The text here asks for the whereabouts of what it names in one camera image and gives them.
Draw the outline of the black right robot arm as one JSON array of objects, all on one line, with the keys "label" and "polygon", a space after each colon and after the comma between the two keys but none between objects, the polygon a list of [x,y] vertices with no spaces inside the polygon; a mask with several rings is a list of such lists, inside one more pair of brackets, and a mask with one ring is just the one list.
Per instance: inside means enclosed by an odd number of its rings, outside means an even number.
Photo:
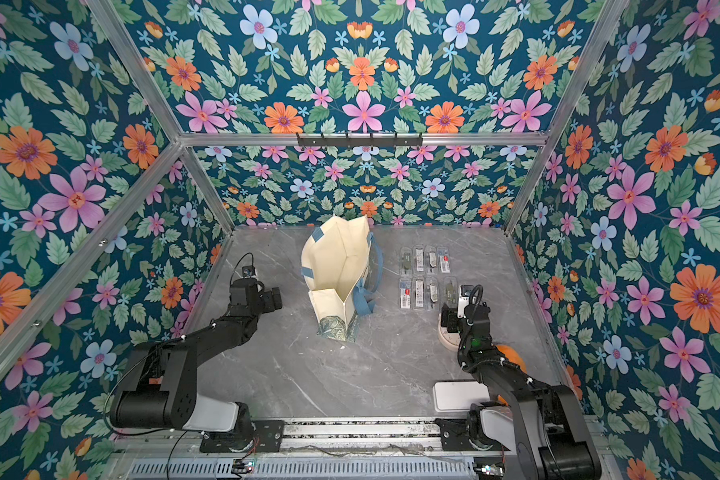
[{"label": "black right robot arm", "polygon": [[565,385],[550,385],[527,374],[493,342],[490,308],[471,299],[459,314],[441,307],[440,326],[459,336],[457,363],[511,413],[512,438],[496,437],[499,429],[483,420],[497,403],[475,404],[470,415],[479,429],[471,441],[494,440],[509,447],[527,479],[599,479],[602,465],[576,394]]}]

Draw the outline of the cream floral canvas tote bag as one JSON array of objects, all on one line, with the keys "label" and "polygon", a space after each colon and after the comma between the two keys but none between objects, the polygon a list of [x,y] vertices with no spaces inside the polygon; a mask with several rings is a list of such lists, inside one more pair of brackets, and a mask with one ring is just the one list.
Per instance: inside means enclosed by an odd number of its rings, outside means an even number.
[{"label": "cream floral canvas tote bag", "polygon": [[383,253],[366,218],[333,216],[317,226],[301,253],[319,333],[337,341],[355,337],[355,323],[373,313]]}]

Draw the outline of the clear green compass set case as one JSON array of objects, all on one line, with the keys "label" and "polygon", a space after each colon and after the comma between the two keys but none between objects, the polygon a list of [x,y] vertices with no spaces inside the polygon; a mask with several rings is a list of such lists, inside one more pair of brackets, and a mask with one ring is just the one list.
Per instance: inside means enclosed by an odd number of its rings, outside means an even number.
[{"label": "clear green compass set case", "polygon": [[410,247],[402,247],[400,249],[399,267],[400,267],[400,275],[402,277],[410,278],[413,276],[413,272],[414,272],[413,251]]}]

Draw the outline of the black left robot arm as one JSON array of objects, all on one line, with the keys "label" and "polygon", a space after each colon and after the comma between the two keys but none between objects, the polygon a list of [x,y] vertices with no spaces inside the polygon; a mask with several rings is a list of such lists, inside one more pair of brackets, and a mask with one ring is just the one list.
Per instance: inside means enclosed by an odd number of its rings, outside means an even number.
[{"label": "black left robot arm", "polygon": [[231,433],[247,430],[247,406],[199,393],[198,369],[255,334],[262,315],[283,307],[280,289],[254,277],[232,281],[225,313],[208,326],[163,342],[141,343],[112,394],[108,412],[117,429]]}]

